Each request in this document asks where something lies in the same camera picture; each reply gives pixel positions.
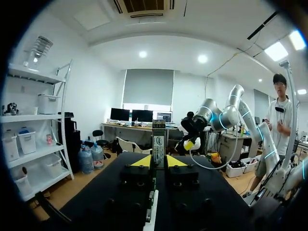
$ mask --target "stool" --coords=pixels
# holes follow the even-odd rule
[[[92,132],[92,136],[95,137],[95,142],[97,143],[97,145],[101,146],[102,149],[104,150],[104,147],[108,146],[109,142],[106,140],[98,140],[97,137],[102,136],[104,133],[102,130],[95,130]],[[111,157],[110,154],[108,153],[104,153],[104,156],[106,157],[106,159],[109,159]]]

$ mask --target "monitor screen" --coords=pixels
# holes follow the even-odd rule
[[[171,123],[172,112],[153,111],[153,119],[163,119],[166,123]]]
[[[139,122],[152,122],[153,111],[147,110],[133,110],[131,121],[138,120]]]
[[[110,119],[128,121],[129,120],[129,110],[111,108]]]
[[[260,118],[259,117],[255,117],[255,121],[256,121],[256,124],[260,124]]]

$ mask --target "robotic arm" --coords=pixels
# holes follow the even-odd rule
[[[194,145],[200,132],[202,132],[209,123],[215,132],[221,132],[236,125],[239,122],[238,112],[240,112],[253,141],[263,141],[263,154],[261,158],[265,159],[267,167],[266,175],[270,176],[279,162],[279,155],[272,136],[270,135],[268,125],[263,122],[256,126],[248,105],[241,99],[243,93],[243,87],[241,85],[235,85],[229,94],[227,106],[223,111],[218,109],[215,101],[212,99],[205,99],[193,119],[188,117],[184,118],[181,124],[191,137],[185,149],[189,150]],[[271,175],[265,188],[271,192],[271,195],[280,193],[286,196],[292,188],[296,187],[305,179],[305,172],[307,171],[308,159],[305,159],[300,165],[288,171],[284,171],[282,168],[275,169],[276,174]]]
[[[238,112],[240,112],[254,142],[264,142],[262,158],[265,158],[267,175],[269,175],[278,163],[279,155],[277,154],[277,149],[270,135],[268,125],[263,122],[259,126],[256,126],[248,105],[241,100],[243,94],[243,87],[237,84],[231,90],[227,106],[223,111],[217,108],[215,101],[212,99],[205,99],[193,119],[188,117],[184,118],[181,124],[192,137],[185,149],[189,150],[194,145],[194,141],[199,136],[200,132],[202,132],[209,123],[211,123],[211,128],[215,132],[227,130],[238,124]]]

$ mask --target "man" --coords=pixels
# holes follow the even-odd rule
[[[282,74],[275,74],[273,83],[278,98],[270,103],[265,122],[268,124],[271,131],[277,153],[280,159],[283,160],[287,151],[291,133],[292,104],[285,93],[287,89],[287,81],[285,77]],[[250,190],[246,192],[243,197],[252,194],[253,190],[258,186],[265,174],[266,163],[264,157],[262,157],[255,172],[256,178],[254,179]]]
[[[194,113],[193,112],[188,112],[187,113],[187,117],[189,118],[193,118]],[[178,130],[181,131],[183,133],[183,137],[182,140],[180,142],[177,143],[175,150],[180,154],[180,155],[185,155],[185,145],[187,144],[188,140],[190,139],[188,132],[185,130],[185,128],[183,128],[182,125],[180,125],[178,127]],[[201,141],[200,141],[200,137],[198,137],[195,141],[194,146],[191,148],[191,150],[198,150],[201,146]]]

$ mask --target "ceiling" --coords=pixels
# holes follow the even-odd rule
[[[272,96],[272,73],[284,70],[264,49],[280,40],[289,53],[296,89],[308,90],[304,51],[295,51],[288,38],[294,28],[280,15],[247,39],[275,12],[264,0],[191,0],[187,5],[186,0],[175,0],[174,10],[164,16],[134,19],[119,14],[113,0],[56,0],[48,10],[116,69],[165,68],[207,76],[237,49],[246,50],[255,42],[215,74]],[[140,50],[147,50],[148,57],[140,59]],[[201,53],[208,56],[206,64],[197,62]],[[308,102],[308,95],[298,99]]]

